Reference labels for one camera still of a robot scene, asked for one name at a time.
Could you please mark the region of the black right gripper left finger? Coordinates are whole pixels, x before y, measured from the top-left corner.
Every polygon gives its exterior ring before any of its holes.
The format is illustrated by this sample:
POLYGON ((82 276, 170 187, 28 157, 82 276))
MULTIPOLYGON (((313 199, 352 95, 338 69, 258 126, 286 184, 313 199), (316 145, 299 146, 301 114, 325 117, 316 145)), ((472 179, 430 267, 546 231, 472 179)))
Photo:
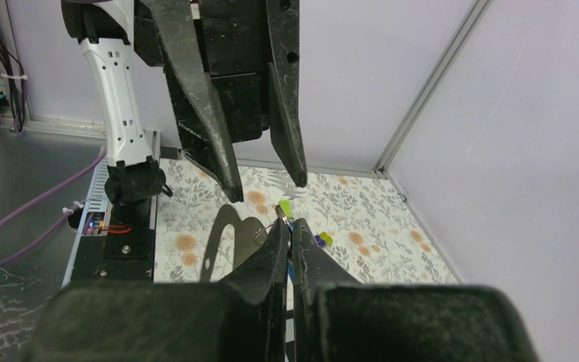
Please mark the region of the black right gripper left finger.
POLYGON ((47 304, 25 361, 283 361, 290 228, 215 282, 93 281, 47 304))

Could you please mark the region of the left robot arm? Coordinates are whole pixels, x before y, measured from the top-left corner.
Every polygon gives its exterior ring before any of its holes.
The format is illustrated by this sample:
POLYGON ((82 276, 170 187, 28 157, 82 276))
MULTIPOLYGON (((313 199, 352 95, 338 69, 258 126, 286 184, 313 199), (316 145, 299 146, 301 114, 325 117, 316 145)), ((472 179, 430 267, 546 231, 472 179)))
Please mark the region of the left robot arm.
POLYGON ((103 105, 115 221, 146 221, 149 201, 169 193, 139 119, 134 57, 163 70, 184 157, 229 201, 244 199, 234 145, 264 131, 306 186, 297 1, 64 1, 61 11, 103 105))

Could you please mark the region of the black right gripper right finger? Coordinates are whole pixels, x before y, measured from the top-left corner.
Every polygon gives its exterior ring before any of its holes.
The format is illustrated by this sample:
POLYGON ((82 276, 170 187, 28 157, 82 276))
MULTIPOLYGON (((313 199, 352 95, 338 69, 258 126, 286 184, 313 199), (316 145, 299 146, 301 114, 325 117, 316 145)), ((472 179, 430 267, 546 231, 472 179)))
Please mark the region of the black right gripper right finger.
POLYGON ((297 361, 536 361, 525 324, 493 287, 362 284, 293 224, 297 361))

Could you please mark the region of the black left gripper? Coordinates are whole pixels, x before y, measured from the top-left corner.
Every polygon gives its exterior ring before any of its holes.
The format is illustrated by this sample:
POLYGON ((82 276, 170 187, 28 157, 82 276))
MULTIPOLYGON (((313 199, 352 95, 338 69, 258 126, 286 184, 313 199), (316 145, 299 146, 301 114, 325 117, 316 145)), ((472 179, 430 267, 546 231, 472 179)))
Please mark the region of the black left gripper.
POLYGON ((232 144, 269 125, 286 171, 307 185, 298 1, 136 1, 134 49, 164 72, 183 155, 230 202, 244 200, 232 144))

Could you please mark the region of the purple green toy brick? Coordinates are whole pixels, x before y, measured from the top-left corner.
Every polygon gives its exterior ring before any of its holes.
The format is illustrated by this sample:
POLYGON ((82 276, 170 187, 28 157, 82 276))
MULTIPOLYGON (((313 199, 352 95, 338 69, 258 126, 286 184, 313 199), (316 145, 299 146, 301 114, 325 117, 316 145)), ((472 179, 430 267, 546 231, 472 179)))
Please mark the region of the purple green toy brick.
POLYGON ((314 240, 317 242, 320 248, 325 248, 331 246, 333 239, 326 232, 321 232, 314 236, 314 240))

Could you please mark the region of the floral table cloth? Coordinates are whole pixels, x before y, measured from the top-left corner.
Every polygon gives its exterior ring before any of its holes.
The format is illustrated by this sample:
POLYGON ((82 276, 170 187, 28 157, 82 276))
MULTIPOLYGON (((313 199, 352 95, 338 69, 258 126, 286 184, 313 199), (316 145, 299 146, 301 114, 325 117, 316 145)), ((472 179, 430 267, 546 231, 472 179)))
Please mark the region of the floral table cloth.
MULTIPOLYGON (((219 208, 228 203, 218 184, 187 161, 165 160, 173 191, 158 202, 154 279, 193 282, 219 208)), ((275 218, 278 201, 292 202, 293 216, 314 234, 333 239, 327 253, 357 280, 378 284, 454 284, 453 271, 419 225, 403 196, 386 179, 310 173, 298 188, 287 172, 240 167, 244 201, 240 218, 263 224, 275 218)))

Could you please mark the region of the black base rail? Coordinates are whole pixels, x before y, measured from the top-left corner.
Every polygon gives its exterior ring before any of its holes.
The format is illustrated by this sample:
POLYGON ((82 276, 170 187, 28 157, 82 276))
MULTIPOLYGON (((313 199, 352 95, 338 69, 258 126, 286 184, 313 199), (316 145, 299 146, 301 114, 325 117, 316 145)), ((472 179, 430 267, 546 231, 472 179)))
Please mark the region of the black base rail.
POLYGON ((94 169, 81 221, 69 255, 62 286, 93 280, 154 280, 155 232, 158 198, 140 210, 149 217, 143 224, 107 232, 120 213, 109 201, 104 185, 109 178, 107 160, 94 169))

